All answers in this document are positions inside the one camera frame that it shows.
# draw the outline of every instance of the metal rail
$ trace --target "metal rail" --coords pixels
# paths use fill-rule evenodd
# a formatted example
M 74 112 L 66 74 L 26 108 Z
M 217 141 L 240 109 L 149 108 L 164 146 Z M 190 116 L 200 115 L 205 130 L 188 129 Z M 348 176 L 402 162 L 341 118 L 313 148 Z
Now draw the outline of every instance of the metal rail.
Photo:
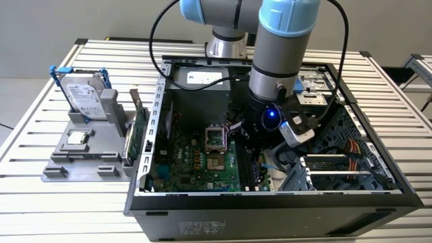
M 204 56 L 202 45 L 157 43 L 153 49 L 158 61 L 161 55 Z M 253 48 L 248 55 L 252 58 Z M 338 60 L 340 52 L 317 50 L 309 50 L 304 58 L 333 63 L 336 68 Z M 150 106 L 157 72 L 146 43 L 90 40 L 73 46 L 61 65 L 105 67 L 124 108 L 133 109 L 132 88 L 138 89 L 144 106 Z M 341 242 L 432 242 L 430 123 L 372 58 L 349 52 L 342 78 L 426 208 Z M 122 216 L 128 183 L 40 181 L 68 123 L 66 111 L 65 98 L 49 80 L 0 148 L 0 242 L 146 242 L 134 219 Z

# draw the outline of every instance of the wall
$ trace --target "wall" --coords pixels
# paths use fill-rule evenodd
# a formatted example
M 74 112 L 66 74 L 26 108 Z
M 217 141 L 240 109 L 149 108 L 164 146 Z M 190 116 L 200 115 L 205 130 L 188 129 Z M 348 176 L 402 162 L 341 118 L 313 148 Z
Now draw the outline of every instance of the wall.
M 0 77 L 48 77 L 77 37 L 148 37 L 168 0 L 0 0 Z M 382 65 L 400 65 L 410 53 L 432 54 L 430 0 L 340 0 L 349 17 L 349 50 L 368 50 Z M 182 19 L 176 6 L 157 38 L 202 43 L 209 27 Z M 342 22 L 322 2 L 309 48 L 340 50 Z

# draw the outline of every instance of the motherboard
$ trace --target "motherboard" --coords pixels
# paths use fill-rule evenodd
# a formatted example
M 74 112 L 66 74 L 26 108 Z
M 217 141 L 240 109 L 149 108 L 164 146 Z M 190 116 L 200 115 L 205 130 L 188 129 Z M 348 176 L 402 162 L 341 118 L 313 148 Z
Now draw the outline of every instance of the motherboard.
M 204 133 L 176 133 L 172 155 L 160 159 L 156 166 L 154 190 L 158 192 L 237 192 L 249 190 L 241 185 L 238 159 L 234 141 L 225 141 L 214 127 Z M 226 150 L 209 150 L 208 146 L 224 146 Z M 260 157 L 254 169 L 264 158 Z M 254 191 L 269 189 L 266 173 L 256 171 L 260 177 Z

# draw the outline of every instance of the floor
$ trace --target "floor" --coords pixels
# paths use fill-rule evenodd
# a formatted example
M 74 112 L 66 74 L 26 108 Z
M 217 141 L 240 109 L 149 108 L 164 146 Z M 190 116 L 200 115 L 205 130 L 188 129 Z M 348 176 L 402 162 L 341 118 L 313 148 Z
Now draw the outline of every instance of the floor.
M 14 127 L 40 93 L 48 78 L 0 78 L 0 123 Z M 10 129 L 0 126 L 0 145 Z

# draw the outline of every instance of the label on power supply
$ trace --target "label on power supply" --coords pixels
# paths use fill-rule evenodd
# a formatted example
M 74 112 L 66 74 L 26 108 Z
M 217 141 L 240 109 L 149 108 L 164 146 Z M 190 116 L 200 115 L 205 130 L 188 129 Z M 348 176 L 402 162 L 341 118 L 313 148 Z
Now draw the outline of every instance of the label on power supply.
M 106 118 L 96 89 L 90 85 L 68 84 L 68 90 L 80 112 L 88 118 Z
M 222 78 L 221 72 L 188 72 L 188 84 L 205 85 Z

